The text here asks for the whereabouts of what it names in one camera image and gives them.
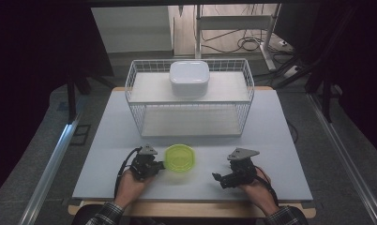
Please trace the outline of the black stand leg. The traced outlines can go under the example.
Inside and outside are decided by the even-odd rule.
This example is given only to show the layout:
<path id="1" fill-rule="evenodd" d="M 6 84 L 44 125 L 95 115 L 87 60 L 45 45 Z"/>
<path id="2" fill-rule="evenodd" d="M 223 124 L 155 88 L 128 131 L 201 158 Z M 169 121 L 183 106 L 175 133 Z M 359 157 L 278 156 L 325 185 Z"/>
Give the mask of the black stand leg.
<path id="1" fill-rule="evenodd" d="M 75 99 L 75 84 L 74 79 L 68 75 L 68 123 L 72 124 L 76 118 L 76 99 Z"/>
<path id="2" fill-rule="evenodd" d="M 331 80 L 329 77 L 329 71 L 327 70 L 324 73 L 324 78 L 323 78 L 322 114 L 328 123 L 331 122 L 330 98 L 331 98 Z"/>

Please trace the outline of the white power strip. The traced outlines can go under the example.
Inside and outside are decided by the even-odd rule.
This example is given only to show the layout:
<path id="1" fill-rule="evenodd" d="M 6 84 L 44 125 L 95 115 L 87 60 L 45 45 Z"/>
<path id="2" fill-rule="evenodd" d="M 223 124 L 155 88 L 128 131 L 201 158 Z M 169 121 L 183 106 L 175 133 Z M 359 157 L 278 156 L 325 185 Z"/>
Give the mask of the white power strip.
<path id="1" fill-rule="evenodd" d="M 293 75 L 295 75 L 296 72 L 298 72 L 301 69 L 299 66 L 292 66 L 289 68 L 283 75 L 284 78 L 290 78 Z"/>

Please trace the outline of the white metal desk frame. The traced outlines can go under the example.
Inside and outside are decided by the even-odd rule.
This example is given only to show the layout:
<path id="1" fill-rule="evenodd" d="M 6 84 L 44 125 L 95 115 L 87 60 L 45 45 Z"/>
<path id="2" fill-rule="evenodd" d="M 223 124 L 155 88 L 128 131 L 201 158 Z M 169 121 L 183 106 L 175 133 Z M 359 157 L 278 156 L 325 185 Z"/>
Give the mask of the white metal desk frame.
<path id="1" fill-rule="evenodd" d="M 201 32 L 203 30 L 237 30 L 257 29 L 265 30 L 265 40 L 259 44 L 260 51 L 269 71 L 276 71 L 275 64 L 269 53 L 268 47 L 278 19 L 280 4 L 277 4 L 274 12 L 270 15 L 246 15 L 246 16 L 203 16 L 201 6 L 197 5 L 195 13 L 195 57 L 200 59 Z"/>

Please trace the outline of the person's left hand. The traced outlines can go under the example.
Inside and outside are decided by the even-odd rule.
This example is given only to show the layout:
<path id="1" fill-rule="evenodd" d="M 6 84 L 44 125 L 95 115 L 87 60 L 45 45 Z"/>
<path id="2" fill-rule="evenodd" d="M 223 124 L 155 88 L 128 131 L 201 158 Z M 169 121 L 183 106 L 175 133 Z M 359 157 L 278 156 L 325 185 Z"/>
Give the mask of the person's left hand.
<path id="1" fill-rule="evenodd" d="M 155 179 L 154 176 L 138 181 L 134 178 L 131 170 L 123 172 L 121 177 L 114 203 L 119 207 L 126 209 L 130 204 L 134 203 L 150 183 Z"/>

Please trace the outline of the aluminium floor rail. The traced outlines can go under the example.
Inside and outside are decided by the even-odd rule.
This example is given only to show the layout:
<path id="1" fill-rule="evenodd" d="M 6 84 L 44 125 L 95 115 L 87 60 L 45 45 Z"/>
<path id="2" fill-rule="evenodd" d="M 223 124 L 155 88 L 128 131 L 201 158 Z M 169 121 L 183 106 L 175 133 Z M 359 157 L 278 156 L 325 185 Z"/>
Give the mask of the aluminium floor rail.
<path id="1" fill-rule="evenodd" d="M 324 132 L 328 137 L 329 141 L 333 145 L 333 148 L 338 154 L 339 160 L 346 171 L 349 179 L 351 180 L 355 191 L 357 192 L 361 202 L 365 206 L 372 222 L 377 225 L 377 199 L 373 194 L 371 188 L 366 183 L 364 177 L 360 174 L 360 171 L 354 164 L 346 146 L 341 140 L 339 134 L 335 130 L 335 127 L 331 122 L 329 122 L 322 112 L 322 103 L 317 98 L 316 94 L 307 94 L 310 104 L 315 111 L 317 118 L 320 120 Z"/>
<path id="2" fill-rule="evenodd" d="M 18 225 L 35 225 L 77 126 L 77 122 L 65 125 Z"/>

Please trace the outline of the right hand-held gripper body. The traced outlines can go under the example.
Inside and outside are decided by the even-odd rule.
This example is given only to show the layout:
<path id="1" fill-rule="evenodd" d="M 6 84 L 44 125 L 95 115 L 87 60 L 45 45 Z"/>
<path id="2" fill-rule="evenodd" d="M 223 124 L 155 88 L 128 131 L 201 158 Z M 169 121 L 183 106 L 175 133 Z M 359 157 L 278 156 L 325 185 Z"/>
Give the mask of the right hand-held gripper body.
<path id="1" fill-rule="evenodd" d="M 256 150 L 235 148 L 234 151 L 227 157 L 227 159 L 230 161 L 232 173 L 226 175 L 226 182 L 234 182 L 237 184 L 237 186 L 252 183 L 257 175 L 257 172 L 251 157 L 259 154 L 260 152 Z"/>

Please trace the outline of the black curtain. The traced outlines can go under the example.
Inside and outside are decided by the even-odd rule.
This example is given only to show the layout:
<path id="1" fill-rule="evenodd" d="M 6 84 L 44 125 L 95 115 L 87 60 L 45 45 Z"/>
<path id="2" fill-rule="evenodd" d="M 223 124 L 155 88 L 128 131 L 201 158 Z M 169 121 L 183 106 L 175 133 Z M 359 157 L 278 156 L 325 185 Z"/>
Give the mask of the black curtain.
<path id="1" fill-rule="evenodd" d="M 342 90 L 340 106 L 377 149 L 377 0 L 321 0 L 304 61 L 319 57 L 349 7 L 354 15 L 327 64 L 331 82 Z"/>
<path id="2" fill-rule="evenodd" d="M 0 188 L 22 157 L 53 90 L 113 73 L 89 6 L 0 0 Z"/>

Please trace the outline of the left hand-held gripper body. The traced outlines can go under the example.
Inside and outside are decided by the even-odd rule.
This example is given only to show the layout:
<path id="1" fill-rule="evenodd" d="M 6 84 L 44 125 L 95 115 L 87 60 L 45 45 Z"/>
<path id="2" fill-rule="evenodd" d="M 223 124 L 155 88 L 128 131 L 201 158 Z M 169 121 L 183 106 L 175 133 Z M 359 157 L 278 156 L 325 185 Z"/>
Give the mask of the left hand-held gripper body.
<path id="1" fill-rule="evenodd" d="M 150 145 L 145 145 L 139 150 L 129 168 L 135 180 L 143 181 L 158 173 L 158 163 L 155 161 L 157 153 Z"/>

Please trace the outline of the white square lidded container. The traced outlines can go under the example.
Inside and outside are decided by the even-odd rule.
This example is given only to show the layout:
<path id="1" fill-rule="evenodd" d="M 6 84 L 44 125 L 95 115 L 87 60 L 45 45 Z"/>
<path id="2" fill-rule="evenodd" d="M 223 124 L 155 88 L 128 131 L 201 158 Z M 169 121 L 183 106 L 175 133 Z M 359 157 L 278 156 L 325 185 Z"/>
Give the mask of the white square lidded container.
<path id="1" fill-rule="evenodd" d="M 210 71 L 204 61 L 177 61 L 170 67 L 173 94 L 179 98 L 200 98 L 207 92 Z"/>

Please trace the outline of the white wire shelf rack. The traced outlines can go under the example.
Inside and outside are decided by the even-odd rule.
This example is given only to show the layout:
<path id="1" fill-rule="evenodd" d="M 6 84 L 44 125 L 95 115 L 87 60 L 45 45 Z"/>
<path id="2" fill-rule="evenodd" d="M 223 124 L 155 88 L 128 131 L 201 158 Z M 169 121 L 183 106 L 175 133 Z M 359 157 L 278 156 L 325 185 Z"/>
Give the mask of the white wire shelf rack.
<path id="1" fill-rule="evenodd" d="M 177 61 L 204 61 L 210 71 L 202 97 L 176 97 L 169 79 Z M 143 137 L 239 136 L 254 97 L 245 59 L 135 60 L 125 84 L 126 99 Z"/>

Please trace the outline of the person's right hand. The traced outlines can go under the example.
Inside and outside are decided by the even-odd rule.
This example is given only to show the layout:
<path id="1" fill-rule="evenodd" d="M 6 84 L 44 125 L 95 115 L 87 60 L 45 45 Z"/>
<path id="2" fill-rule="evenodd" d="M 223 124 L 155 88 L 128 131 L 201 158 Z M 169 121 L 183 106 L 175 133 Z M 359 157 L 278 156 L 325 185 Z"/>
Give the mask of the person's right hand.
<path id="1" fill-rule="evenodd" d="M 275 203 L 272 193 L 267 186 L 258 180 L 251 184 L 239 186 L 248 196 L 249 200 L 260 208 L 266 217 L 278 212 L 279 207 Z"/>

